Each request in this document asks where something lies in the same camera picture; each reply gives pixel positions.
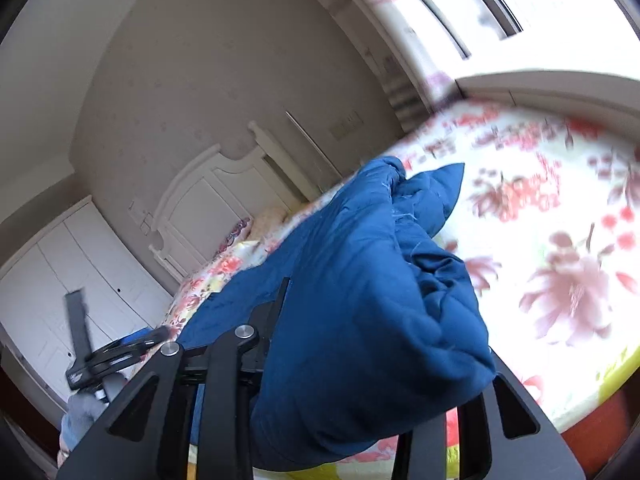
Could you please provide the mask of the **grey gloved left hand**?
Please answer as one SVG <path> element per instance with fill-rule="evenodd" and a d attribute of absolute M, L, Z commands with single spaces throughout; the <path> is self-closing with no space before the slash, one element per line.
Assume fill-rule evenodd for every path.
<path fill-rule="evenodd" d="M 70 455 L 127 382 L 128 379 L 123 374 L 111 374 L 105 377 L 103 399 L 99 399 L 92 392 L 78 392 L 70 396 L 67 412 L 61 422 L 60 452 L 58 452 L 60 460 Z"/>

